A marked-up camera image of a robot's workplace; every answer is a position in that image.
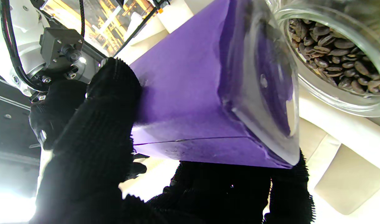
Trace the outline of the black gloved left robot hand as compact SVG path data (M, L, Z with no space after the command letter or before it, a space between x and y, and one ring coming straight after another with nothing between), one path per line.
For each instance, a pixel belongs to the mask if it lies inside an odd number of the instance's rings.
M141 85L108 58L90 84L60 80L31 106L29 121L52 152L30 224L310 224L303 154L292 169L181 161L163 192L122 196L133 163L131 131Z

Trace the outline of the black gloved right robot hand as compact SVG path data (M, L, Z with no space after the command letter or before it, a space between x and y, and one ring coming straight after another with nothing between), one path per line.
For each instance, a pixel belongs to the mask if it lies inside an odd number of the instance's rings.
M124 182L144 174L134 162L131 130L141 96L137 78L54 83L31 106L30 125L53 158L42 183Z

